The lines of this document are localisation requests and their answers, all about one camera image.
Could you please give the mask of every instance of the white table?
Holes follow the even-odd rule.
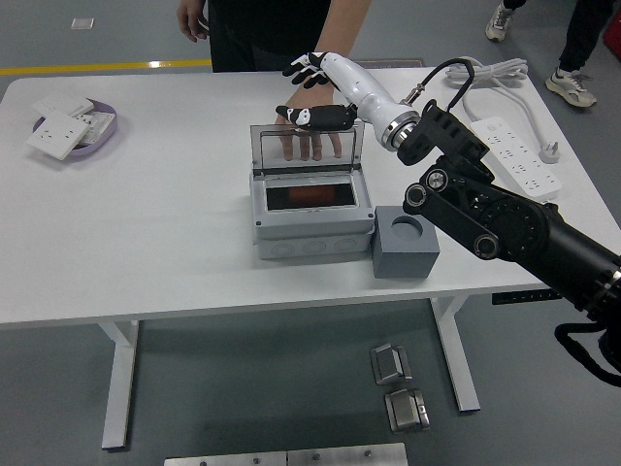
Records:
[[[376,70],[396,99],[429,72]],[[109,105],[118,130],[84,159],[25,145],[30,105],[56,90]],[[125,442],[138,321],[173,316],[431,298],[460,410],[479,408],[454,315],[471,294],[541,287],[515,264],[476,259],[438,230],[426,280],[376,280],[368,253],[264,261],[252,246],[251,124],[272,123],[294,88],[278,74],[26,79],[0,105],[0,327],[98,323],[115,341],[103,448]],[[416,102],[454,95],[436,77]],[[559,141],[551,170],[566,221],[612,250],[621,232],[530,82],[519,89]],[[478,110],[534,147],[527,119],[496,92]],[[460,109],[454,113],[464,119]],[[368,130],[363,166],[375,205],[400,205],[438,152],[404,167]]]

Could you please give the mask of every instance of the transparent lid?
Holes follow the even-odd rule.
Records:
[[[251,126],[255,175],[360,168],[364,123],[334,132],[310,132],[293,125]]]

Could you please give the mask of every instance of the metal clamp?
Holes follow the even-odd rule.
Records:
[[[430,427],[429,416],[420,390],[399,390],[384,396],[390,428],[396,434],[405,430]]]
[[[389,343],[371,350],[371,365],[378,385],[411,382],[411,370],[403,347]]]

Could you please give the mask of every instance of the connector cable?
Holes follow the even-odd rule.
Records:
[[[541,160],[545,163],[555,163],[558,161],[558,155],[556,153],[559,147],[558,142],[552,143],[543,136],[539,126],[537,125],[537,121],[533,116],[534,112],[530,104],[509,86],[503,83],[525,80],[528,77],[528,65],[526,60],[521,58],[513,58],[512,60],[497,63],[495,65],[484,66],[478,60],[469,56],[464,56],[462,58],[469,60],[473,64],[473,85],[488,85],[490,88],[501,92],[504,96],[511,99],[513,102],[516,102],[520,107],[522,107],[522,109],[524,109],[524,112],[526,113],[526,116],[530,121],[531,127],[533,128],[535,136],[539,142],[539,157]],[[452,83],[463,84],[469,79],[470,76],[464,65],[455,64],[446,70],[446,77]],[[474,113],[472,107],[470,106],[468,93],[469,92],[466,91],[462,98],[464,110],[466,111],[466,115],[468,115],[472,121],[478,121],[481,118]]]

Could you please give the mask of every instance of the screw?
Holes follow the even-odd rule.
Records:
[[[439,189],[445,183],[444,174],[441,172],[434,172],[429,175],[427,184],[433,189]]]

